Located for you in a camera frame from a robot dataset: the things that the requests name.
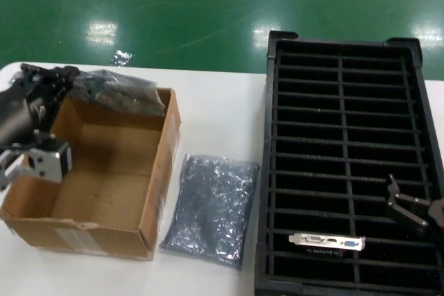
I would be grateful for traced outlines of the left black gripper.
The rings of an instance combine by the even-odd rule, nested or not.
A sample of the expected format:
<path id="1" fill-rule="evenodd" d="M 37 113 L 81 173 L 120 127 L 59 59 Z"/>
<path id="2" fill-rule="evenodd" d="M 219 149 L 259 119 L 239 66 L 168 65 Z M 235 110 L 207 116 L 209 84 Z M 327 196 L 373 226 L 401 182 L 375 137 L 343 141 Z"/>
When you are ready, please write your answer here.
<path id="1" fill-rule="evenodd" d="M 51 83 L 16 80 L 1 92 L 1 143 L 30 143 L 34 131 L 47 131 L 53 125 L 63 100 L 79 75 L 78 67 L 65 66 L 46 69 L 21 64 L 21 70 L 31 76 L 48 80 L 65 79 Z"/>

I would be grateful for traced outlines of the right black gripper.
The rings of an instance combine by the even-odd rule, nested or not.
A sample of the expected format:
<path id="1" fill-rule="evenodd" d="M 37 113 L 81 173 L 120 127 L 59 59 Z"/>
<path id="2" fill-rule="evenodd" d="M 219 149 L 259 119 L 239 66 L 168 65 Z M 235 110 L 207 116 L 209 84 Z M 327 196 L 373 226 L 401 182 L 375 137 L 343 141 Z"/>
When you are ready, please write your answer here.
<path id="1" fill-rule="evenodd" d="M 442 229 L 444 227 L 444 199 L 430 202 L 426 199 L 405 195 L 400 192 L 398 183 L 392 174 L 388 175 L 387 191 L 387 215 L 397 224 L 409 229 L 411 232 L 425 232 L 429 227 L 426 220 L 401 207 L 401 205 L 404 204 L 412 208 L 429 207 L 429 219 L 433 222 L 436 228 L 439 227 Z"/>

